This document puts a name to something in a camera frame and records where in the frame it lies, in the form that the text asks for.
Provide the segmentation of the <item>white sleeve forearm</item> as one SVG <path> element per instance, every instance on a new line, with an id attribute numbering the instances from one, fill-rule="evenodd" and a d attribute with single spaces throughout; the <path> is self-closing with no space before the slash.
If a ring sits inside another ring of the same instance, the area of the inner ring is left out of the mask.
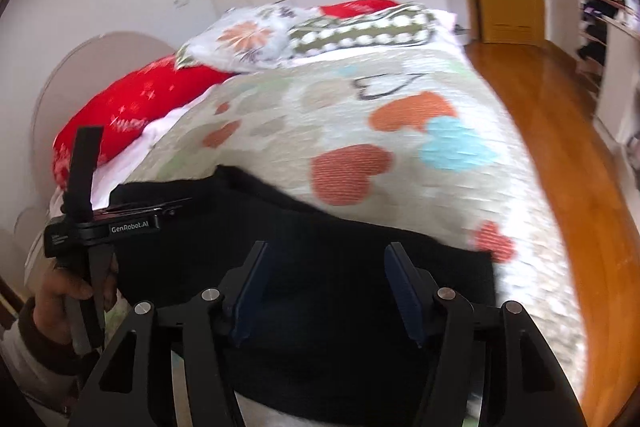
<path id="1" fill-rule="evenodd" d="M 89 373 L 89 359 L 43 335 L 29 298 L 17 320 L 1 331 L 3 426 L 66 426 Z"/>

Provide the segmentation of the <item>left hand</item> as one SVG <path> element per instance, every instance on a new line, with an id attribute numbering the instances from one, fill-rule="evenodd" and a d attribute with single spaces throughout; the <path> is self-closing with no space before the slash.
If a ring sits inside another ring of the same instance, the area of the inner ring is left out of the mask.
<path id="1" fill-rule="evenodd" d="M 92 296 L 90 284 L 68 272 L 58 262 L 53 262 L 44 273 L 35 295 L 35 308 L 32 311 L 35 326 L 44 337 L 54 343 L 69 345 L 72 333 L 66 313 L 66 298 L 87 300 Z"/>

